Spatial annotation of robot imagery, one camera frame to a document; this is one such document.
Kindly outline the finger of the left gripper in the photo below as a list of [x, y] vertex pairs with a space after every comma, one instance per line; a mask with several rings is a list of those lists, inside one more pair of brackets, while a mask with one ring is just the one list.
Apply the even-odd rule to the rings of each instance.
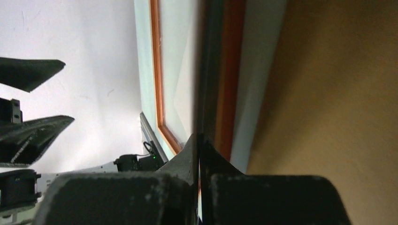
[[0, 164], [32, 165], [74, 118], [65, 115], [0, 124]]
[[31, 92], [64, 69], [60, 60], [0, 59], [0, 83]]

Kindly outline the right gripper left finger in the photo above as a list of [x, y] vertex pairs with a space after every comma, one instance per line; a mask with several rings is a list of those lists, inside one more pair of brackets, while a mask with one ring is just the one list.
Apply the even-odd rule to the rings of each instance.
[[197, 138], [155, 172], [67, 173], [49, 186], [35, 225], [195, 225]]

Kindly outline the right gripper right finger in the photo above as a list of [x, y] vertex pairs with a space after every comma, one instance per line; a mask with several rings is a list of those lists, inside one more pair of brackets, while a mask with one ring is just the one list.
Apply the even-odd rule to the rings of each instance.
[[205, 225], [349, 225], [333, 184], [315, 175], [246, 175], [199, 135]]

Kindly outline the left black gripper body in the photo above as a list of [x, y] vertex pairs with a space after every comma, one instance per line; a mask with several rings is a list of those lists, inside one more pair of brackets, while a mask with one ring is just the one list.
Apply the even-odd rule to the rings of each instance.
[[[0, 166], [12, 166], [29, 138], [21, 137], [22, 111], [18, 100], [0, 100]], [[42, 193], [37, 179], [41, 176], [32, 169], [20, 169], [0, 174], [0, 211], [18, 213], [33, 208]]]

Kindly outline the brown backing board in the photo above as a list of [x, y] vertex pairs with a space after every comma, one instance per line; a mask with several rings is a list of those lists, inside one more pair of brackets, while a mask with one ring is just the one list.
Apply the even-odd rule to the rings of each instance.
[[397, 1], [287, 3], [247, 173], [324, 176], [353, 224], [397, 224]]

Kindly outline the wooden picture frame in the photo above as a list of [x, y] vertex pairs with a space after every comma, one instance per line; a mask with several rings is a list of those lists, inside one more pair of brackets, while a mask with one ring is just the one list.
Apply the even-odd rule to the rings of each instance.
[[[161, 71], [161, 20], [160, 2], [151, 0], [151, 35], [154, 66], [154, 89], [156, 105], [156, 126], [173, 155], [182, 147], [176, 137], [166, 126], [164, 112], [163, 72]], [[221, 43], [215, 70], [215, 91], [211, 94], [215, 106], [215, 119], [210, 122], [210, 139], [223, 157], [230, 160], [233, 142], [234, 118], [237, 105], [238, 77], [240, 69], [243, 27], [245, 17], [245, 0], [225, 0], [222, 3]]]

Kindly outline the clear acrylic sheet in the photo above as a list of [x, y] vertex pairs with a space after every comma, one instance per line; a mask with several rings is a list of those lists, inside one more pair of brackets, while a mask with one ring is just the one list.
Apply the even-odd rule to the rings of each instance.
[[180, 147], [192, 134], [197, 9], [196, 0], [159, 2], [165, 126]]

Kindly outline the sunset photo print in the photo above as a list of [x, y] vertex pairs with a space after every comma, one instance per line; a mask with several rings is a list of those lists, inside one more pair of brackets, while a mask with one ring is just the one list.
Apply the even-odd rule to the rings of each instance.
[[210, 164], [214, 162], [214, 141], [222, 62], [224, 1], [199, 2], [199, 65], [195, 90], [193, 163], [196, 189], [201, 190], [204, 225], [213, 225]]

